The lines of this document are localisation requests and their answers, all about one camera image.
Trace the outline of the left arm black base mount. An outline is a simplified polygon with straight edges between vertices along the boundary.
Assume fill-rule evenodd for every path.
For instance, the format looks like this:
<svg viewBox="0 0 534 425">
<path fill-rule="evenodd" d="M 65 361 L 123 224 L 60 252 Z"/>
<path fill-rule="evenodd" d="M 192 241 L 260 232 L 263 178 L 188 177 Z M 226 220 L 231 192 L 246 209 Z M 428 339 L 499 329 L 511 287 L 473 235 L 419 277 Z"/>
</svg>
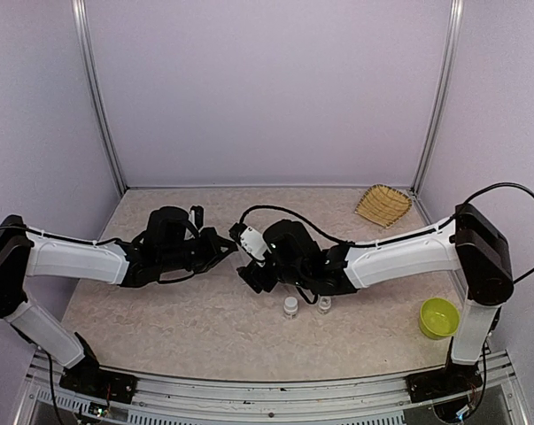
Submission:
<svg viewBox="0 0 534 425">
<path fill-rule="evenodd" d="M 86 356 L 64 370 L 59 386 L 82 395 L 129 405 L 137 382 L 134 375 L 103 369 L 94 357 Z"/>
</svg>

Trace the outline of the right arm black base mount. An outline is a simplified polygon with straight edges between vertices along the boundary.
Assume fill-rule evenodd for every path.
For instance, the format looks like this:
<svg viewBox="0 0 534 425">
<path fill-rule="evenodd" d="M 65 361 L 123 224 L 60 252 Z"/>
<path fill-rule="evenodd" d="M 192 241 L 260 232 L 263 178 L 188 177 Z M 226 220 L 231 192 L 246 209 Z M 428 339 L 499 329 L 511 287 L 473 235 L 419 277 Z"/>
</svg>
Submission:
<svg viewBox="0 0 534 425">
<path fill-rule="evenodd" d="M 444 398 L 473 388 L 481 388 L 484 383 L 477 362 L 472 365 L 456 364 L 451 355 L 447 356 L 442 367 L 410 374 L 405 381 L 412 403 Z"/>
</svg>

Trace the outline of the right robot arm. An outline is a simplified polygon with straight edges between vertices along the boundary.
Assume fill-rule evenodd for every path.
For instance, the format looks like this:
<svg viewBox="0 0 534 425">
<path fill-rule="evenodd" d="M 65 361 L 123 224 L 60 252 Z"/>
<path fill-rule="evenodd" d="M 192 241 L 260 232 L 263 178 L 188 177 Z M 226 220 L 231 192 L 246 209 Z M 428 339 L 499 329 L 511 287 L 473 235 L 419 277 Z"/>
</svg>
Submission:
<svg viewBox="0 0 534 425">
<path fill-rule="evenodd" d="M 278 283 L 336 297 L 381 282 L 437 271 L 460 271 L 467 283 L 451 361 L 436 374 L 438 388 L 454 393 L 477 363 L 498 310 L 514 292 L 507 239 L 471 204 L 454 216 L 401 236 L 353 243 L 336 239 L 321 249 L 309 234 L 313 223 L 297 213 L 258 230 L 239 220 L 230 237 L 251 258 L 239 276 L 257 293 Z"/>
</svg>

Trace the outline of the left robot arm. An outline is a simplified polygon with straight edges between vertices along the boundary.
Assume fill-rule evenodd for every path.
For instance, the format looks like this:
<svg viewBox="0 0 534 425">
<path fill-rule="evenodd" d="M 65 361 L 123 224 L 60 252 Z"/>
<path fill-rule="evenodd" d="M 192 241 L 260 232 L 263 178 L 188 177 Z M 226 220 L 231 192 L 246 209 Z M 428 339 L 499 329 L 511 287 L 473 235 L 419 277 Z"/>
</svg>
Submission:
<svg viewBox="0 0 534 425">
<path fill-rule="evenodd" d="M 85 391 L 96 394 L 106 372 L 88 343 L 66 330 L 24 290 L 28 277 L 87 279 L 139 289 L 165 283 L 163 274 L 184 271 L 188 278 L 208 272 L 236 251 L 236 244 L 204 225 L 204 210 L 165 206 L 151 212 L 146 228 L 132 241 L 74 239 L 31 228 L 19 215 L 0 225 L 0 320 L 40 346 Z"/>
</svg>

